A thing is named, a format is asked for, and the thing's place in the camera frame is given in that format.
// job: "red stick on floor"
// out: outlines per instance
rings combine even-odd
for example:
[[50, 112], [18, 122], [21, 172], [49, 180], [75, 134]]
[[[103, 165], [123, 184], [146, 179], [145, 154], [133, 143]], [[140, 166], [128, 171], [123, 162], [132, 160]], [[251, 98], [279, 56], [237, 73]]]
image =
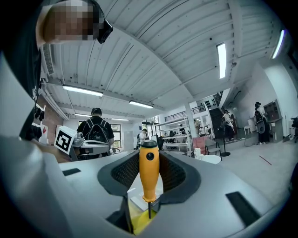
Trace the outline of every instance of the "red stick on floor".
[[[259, 155], [259, 157], [261, 157], [263, 160], [265, 160], [262, 156]], [[268, 164], [270, 164], [267, 160], [265, 160]], [[272, 165], [272, 164], [270, 164]]]

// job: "screwdriver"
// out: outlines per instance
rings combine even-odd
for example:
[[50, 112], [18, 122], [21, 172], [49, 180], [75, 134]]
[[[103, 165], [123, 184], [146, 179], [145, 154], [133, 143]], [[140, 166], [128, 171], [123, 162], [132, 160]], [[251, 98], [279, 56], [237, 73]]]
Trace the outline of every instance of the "screwdriver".
[[157, 142], [144, 140], [140, 144], [139, 171], [143, 185], [143, 199], [148, 203], [148, 214], [151, 219], [151, 202], [156, 200], [155, 188], [159, 174], [159, 151]]

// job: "brick wall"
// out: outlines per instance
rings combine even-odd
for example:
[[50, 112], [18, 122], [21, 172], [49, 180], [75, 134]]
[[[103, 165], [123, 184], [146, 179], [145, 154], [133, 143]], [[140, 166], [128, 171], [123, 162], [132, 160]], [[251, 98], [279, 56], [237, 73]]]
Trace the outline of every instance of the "brick wall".
[[56, 126], [63, 125], [63, 118], [55, 112], [42, 95], [38, 96], [37, 104], [41, 107], [46, 105], [45, 118], [42, 120], [42, 124], [47, 126], [48, 143], [52, 145], [56, 137]]

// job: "air vent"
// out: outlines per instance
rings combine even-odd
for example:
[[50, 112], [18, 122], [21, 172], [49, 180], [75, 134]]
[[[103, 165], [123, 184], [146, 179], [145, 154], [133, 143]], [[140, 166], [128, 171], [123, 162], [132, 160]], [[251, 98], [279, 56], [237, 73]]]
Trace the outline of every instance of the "air vent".
[[53, 62], [52, 62], [52, 57], [50, 52], [50, 45], [44, 44], [42, 48], [43, 48], [44, 61], [47, 66], [47, 73], [48, 75], [51, 75], [54, 73], [54, 68], [53, 68]]

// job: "fluorescent light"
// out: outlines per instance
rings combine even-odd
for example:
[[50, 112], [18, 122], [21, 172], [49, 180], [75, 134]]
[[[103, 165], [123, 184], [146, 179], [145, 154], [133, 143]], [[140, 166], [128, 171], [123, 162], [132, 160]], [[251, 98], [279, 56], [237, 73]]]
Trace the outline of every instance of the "fluorescent light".
[[218, 61], [219, 61], [219, 78], [225, 77], [225, 69], [227, 63], [227, 53], [225, 49], [225, 43], [217, 46]]
[[90, 115], [84, 115], [84, 114], [75, 114], [75, 115], [79, 117], [91, 117]]
[[128, 119], [121, 119], [121, 118], [112, 118], [112, 120], [118, 120], [118, 121], [129, 121]]
[[280, 50], [281, 44], [283, 43], [283, 39], [284, 39], [284, 30], [282, 30], [280, 32], [280, 36], [279, 36], [279, 40], [278, 40], [278, 45], [276, 46], [275, 51], [274, 51], [274, 54], [272, 56], [273, 59], [276, 58], [276, 56], [277, 56], [277, 54], [278, 54], [278, 52]]
[[102, 95], [103, 95], [100, 92], [87, 90], [87, 89], [83, 89], [83, 88], [79, 88], [79, 87], [73, 87], [73, 86], [67, 86], [67, 85], [63, 85], [62, 87], [64, 90], [78, 92], [78, 93], [85, 93], [85, 94], [90, 94], [90, 95], [99, 96], [99, 97], [102, 97]]
[[146, 108], [153, 108], [153, 106], [146, 105], [146, 104], [139, 103], [139, 102], [135, 102], [135, 101], [129, 101], [129, 103], [133, 104], [133, 105], [137, 105], [137, 106], [143, 106], [143, 107], [146, 107]]

